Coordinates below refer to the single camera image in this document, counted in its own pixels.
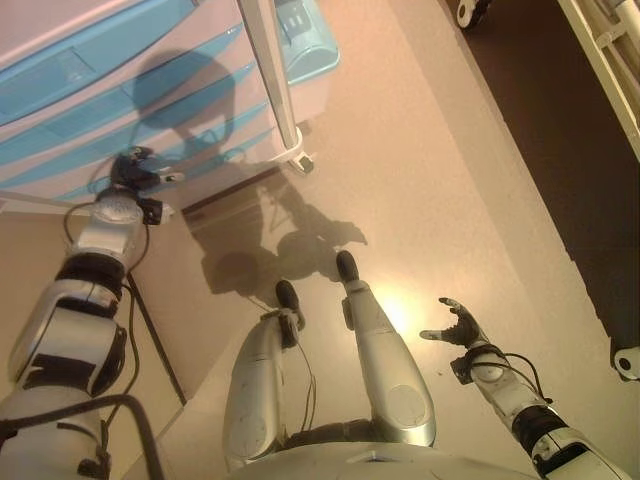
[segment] plastic storage cabinet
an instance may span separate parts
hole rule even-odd
[[[160,193],[177,207],[308,168],[296,120],[322,111],[338,59],[311,1],[6,0],[0,198],[90,201],[132,145],[185,174]]]

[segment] silver robot leg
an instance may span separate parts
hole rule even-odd
[[[247,335],[233,367],[223,430],[229,471],[278,450],[286,440],[282,350],[297,345],[304,319],[297,311],[291,284],[280,282],[276,291],[285,308],[260,318]]]
[[[29,417],[90,398],[65,386],[17,388],[0,402],[0,418]],[[0,441],[0,478],[106,478],[109,458],[102,437],[97,411],[16,431]]]
[[[355,330],[375,427],[389,442],[433,445],[433,401],[415,360],[369,285],[360,280],[351,254],[340,252],[336,262],[347,292],[345,321]]]

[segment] wheel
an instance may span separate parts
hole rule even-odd
[[[460,0],[456,12],[458,26],[462,30],[470,30],[475,27],[491,4],[491,0]]]
[[[296,170],[296,172],[307,175],[311,173],[315,168],[315,164],[313,163],[313,159],[308,155],[300,155],[292,160],[289,160],[289,164]]]

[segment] wire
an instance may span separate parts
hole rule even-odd
[[[300,340],[298,340],[298,348],[300,348],[300,352],[302,353],[302,357],[304,358],[304,362],[307,364],[307,371],[309,372],[309,387],[307,388],[307,400],[304,408],[304,419],[302,420],[302,426],[300,427],[300,432],[305,430],[305,425],[307,424],[307,419],[309,418],[309,401],[312,400],[311,407],[311,418],[309,418],[309,426],[306,427],[306,430],[311,430],[313,425],[313,419],[316,416],[316,404],[317,404],[317,382],[316,376],[311,371],[311,365],[309,364],[309,359],[307,358],[307,354],[302,348],[302,344]]]
[[[67,240],[69,241],[69,243],[71,245],[73,245],[73,237],[71,236],[71,231],[69,230],[69,218],[71,218],[71,215],[73,214],[73,212],[75,212],[76,210],[79,210],[81,208],[85,208],[88,207],[89,205],[93,205],[93,202],[85,202],[85,203],[79,203],[77,205],[74,205],[73,207],[71,207],[69,210],[66,211],[66,213],[64,214],[64,218],[62,219],[62,228],[64,228],[64,234],[67,237]]]
[[[267,307],[265,307],[260,302],[258,302],[258,300],[253,299],[251,297],[246,297],[246,299],[249,300],[251,303],[253,303],[256,307],[261,308],[262,310],[264,310],[265,312],[267,312],[267,313],[271,312],[271,310],[269,310]]]
[[[536,388],[536,386],[529,379],[529,377],[527,377],[524,373],[522,373],[517,368],[512,367],[511,365],[507,365],[507,364],[504,364],[504,363],[498,363],[498,362],[473,362],[471,364],[471,368],[473,368],[473,367],[499,367],[499,368],[506,368],[507,370],[511,370],[512,372],[517,373],[522,378],[524,378],[527,381],[527,383],[529,385],[531,385],[531,388],[533,389],[533,391],[537,392],[538,394],[540,394],[540,396],[542,396],[542,393],[540,393],[540,391]]]
[[[147,225],[146,223],[144,224],[144,249],[142,250],[142,254],[140,255],[140,258],[138,258],[138,260],[135,261],[135,263],[133,265],[131,265],[131,268],[129,268],[129,272],[131,273],[133,272],[133,270],[142,263],[142,260],[144,260],[144,257],[147,256],[147,253],[149,252],[149,245],[151,244],[151,235],[149,235],[149,225]]]
[[[125,387],[125,389],[122,392],[122,395],[127,395],[131,391],[131,388],[133,388],[133,385],[136,383],[136,380],[138,379],[138,375],[140,373],[140,354],[138,352],[138,345],[136,343],[136,337],[133,334],[133,317],[134,317],[135,305],[136,305],[135,295],[133,294],[133,290],[131,289],[131,287],[129,285],[122,284],[122,287],[125,288],[129,292],[129,298],[130,298],[130,301],[129,301],[129,340],[131,342],[131,350],[133,351],[133,375],[131,376],[131,380],[129,380],[129,383],[127,384],[127,386]],[[109,416],[107,417],[107,420],[105,421],[105,426],[107,427],[107,429],[113,423],[113,419],[115,418],[116,414],[118,413],[118,409],[119,408],[120,408],[120,404],[117,404],[115,407],[113,407],[113,410],[111,410],[111,413],[109,414]]]
[[[23,428],[35,427],[45,423],[55,422],[63,418],[80,415],[90,412],[98,408],[108,407],[110,405],[127,407],[136,422],[138,432],[140,433],[140,442],[142,443],[142,451],[147,464],[147,472],[149,478],[153,480],[163,480],[164,473],[160,465],[158,451],[153,439],[151,425],[147,419],[144,409],[140,402],[130,395],[109,395],[106,397],[98,397],[87,402],[76,403],[69,407],[52,410],[50,412],[33,415],[31,417],[14,418],[11,420],[0,420],[0,439],[8,438],[13,432],[22,430]]]
[[[529,360],[524,355],[520,355],[519,353],[505,353],[504,356],[519,358],[520,360],[524,360],[525,362],[527,362],[529,364],[529,367],[531,367],[531,371],[533,372],[533,378],[535,378],[536,386],[538,387],[538,393],[542,398],[544,398],[547,401],[547,403],[553,403],[553,400],[551,398],[545,397],[544,393],[542,393],[542,385],[540,385],[540,377],[538,376],[538,370],[536,370],[536,367],[533,365],[533,362],[531,360]]]

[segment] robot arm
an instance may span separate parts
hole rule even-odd
[[[168,213],[161,202],[138,196],[162,181],[137,166],[150,153],[135,147],[116,158],[111,186],[98,195],[88,225],[18,337],[9,361],[15,388],[0,402],[1,478],[109,476],[107,435],[96,407],[29,428],[7,431],[6,425],[86,406],[118,378],[126,332],[113,317],[122,281],[135,264],[143,225],[161,223]]]
[[[631,479],[584,435],[567,426],[547,400],[516,375],[502,351],[489,342],[464,306],[449,298],[440,301],[451,307],[458,323],[447,330],[425,330],[420,336],[467,348],[464,357],[451,362],[453,372],[462,384],[476,384],[542,478]]]

